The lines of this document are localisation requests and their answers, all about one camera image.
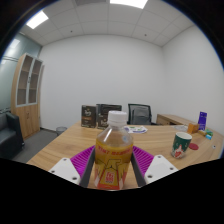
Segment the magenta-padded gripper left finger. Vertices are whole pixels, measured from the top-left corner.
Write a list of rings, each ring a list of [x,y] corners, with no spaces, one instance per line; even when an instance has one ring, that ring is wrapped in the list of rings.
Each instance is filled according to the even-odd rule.
[[[95,160],[95,147],[91,146],[72,158],[62,158],[49,172],[81,187],[87,187]]]

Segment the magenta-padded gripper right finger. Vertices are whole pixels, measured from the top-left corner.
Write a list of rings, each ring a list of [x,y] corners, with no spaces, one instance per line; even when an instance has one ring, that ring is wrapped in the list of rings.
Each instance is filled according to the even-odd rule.
[[[164,156],[153,156],[137,146],[133,147],[131,163],[139,187],[178,171]]]

